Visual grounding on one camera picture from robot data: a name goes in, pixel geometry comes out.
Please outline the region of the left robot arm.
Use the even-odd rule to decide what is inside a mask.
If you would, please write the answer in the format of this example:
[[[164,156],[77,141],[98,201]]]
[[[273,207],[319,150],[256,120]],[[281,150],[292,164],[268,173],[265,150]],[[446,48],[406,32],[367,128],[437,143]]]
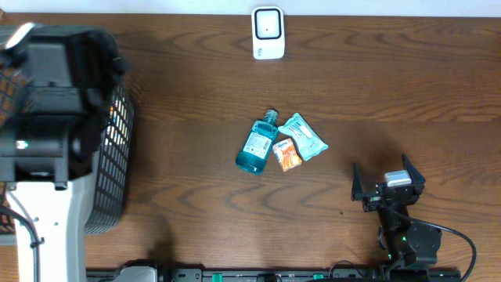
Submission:
[[[1,67],[23,79],[1,127],[1,181],[22,281],[83,281],[85,235],[124,205],[134,107],[128,62],[100,27],[1,29]]]

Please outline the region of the orange Kleenex tissue pack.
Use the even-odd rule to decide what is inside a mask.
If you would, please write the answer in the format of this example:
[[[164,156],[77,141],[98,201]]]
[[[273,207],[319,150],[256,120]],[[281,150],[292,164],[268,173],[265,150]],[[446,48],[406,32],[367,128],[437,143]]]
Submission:
[[[297,153],[291,138],[284,139],[274,144],[272,150],[283,172],[296,168],[302,163],[302,159]]]

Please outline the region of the teal mouthwash bottle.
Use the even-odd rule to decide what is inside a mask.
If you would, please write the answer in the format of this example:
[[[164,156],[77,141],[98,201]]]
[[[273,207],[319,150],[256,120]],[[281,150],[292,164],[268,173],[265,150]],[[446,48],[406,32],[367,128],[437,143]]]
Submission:
[[[278,112],[269,109],[261,120],[256,120],[252,125],[243,148],[236,156],[239,168],[257,175],[264,171],[272,145],[279,134],[277,118]]]

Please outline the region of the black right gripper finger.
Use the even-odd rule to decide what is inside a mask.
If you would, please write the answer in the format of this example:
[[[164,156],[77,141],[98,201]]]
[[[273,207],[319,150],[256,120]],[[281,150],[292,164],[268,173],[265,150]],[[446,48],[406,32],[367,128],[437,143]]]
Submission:
[[[365,194],[362,188],[362,182],[359,178],[359,169],[356,163],[353,164],[353,181],[351,188],[351,200],[362,201]]]
[[[422,194],[426,179],[419,173],[419,171],[412,165],[406,154],[402,155],[402,163],[404,169],[409,173],[412,181],[412,186],[416,194]]]

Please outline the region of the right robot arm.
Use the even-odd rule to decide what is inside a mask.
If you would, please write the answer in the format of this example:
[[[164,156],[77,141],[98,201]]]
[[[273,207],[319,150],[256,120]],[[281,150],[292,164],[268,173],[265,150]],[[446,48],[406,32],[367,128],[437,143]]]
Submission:
[[[396,262],[399,268],[434,265],[438,261],[442,232],[411,219],[407,209],[420,199],[426,179],[406,155],[402,156],[402,165],[402,170],[385,173],[384,181],[366,192],[354,164],[351,199],[360,201],[364,212],[378,214],[391,262]]]

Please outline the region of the teal wet wipes pack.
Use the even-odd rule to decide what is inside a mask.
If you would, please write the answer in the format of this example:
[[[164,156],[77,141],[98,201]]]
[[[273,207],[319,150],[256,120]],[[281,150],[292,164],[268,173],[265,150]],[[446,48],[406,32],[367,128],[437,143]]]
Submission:
[[[294,140],[297,151],[304,161],[309,161],[329,148],[299,113],[293,114],[278,129],[281,133]]]

